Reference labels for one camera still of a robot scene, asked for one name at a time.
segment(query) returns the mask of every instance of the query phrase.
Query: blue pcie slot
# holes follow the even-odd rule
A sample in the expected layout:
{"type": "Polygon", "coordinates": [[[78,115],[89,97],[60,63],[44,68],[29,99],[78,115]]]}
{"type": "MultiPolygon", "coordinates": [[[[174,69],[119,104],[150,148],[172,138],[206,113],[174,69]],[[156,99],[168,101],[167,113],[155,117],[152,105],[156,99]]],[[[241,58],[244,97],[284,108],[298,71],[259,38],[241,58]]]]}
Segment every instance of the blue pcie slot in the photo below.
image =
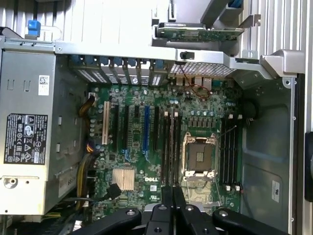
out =
{"type": "Polygon", "coordinates": [[[144,115],[144,127],[143,127],[143,147],[142,153],[145,156],[146,161],[149,162],[149,117],[150,117],[150,106],[145,106],[144,115]]]}

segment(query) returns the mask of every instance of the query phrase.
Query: sticker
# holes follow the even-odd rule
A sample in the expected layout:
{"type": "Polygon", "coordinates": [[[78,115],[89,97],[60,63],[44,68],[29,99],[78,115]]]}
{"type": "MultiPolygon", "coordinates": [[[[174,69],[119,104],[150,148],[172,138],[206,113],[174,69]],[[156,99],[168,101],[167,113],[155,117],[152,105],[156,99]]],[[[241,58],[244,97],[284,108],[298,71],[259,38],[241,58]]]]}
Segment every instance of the sticker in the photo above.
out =
{"type": "Polygon", "coordinates": [[[38,95],[49,95],[49,75],[39,75],[38,95]]]}
{"type": "Polygon", "coordinates": [[[44,165],[47,125],[48,115],[10,114],[3,163],[44,165]]]}
{"type": "Polygon", "coordinates": [[[150,191],[151,192],[156,192],[157,191],[157,186],[156,185],[150,185],[150,191]]]}
{"type": "Polygon", "coordinates": [[[272,199],[275,202],[279,202],[279,183],[272,181],[272,199]]]}
{"type": "Polygon", "coordinates": [[[62,197],[76,185],[77,169],[78,165],[74,166],[72,170],[65,172],[59,177],[59,197],[62,197]]]}

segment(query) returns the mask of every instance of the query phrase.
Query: power supply label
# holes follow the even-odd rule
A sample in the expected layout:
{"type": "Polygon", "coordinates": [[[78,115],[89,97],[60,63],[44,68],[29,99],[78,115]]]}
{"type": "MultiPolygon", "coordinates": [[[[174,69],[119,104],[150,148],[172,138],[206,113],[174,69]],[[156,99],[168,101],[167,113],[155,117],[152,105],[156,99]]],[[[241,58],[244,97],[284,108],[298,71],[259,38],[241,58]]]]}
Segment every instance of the power supply label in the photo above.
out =
{"type": "Polygon", "coordinates": [[[48,115],[10,114],[3,163],[44,165],[47,126],[48,115]]]}

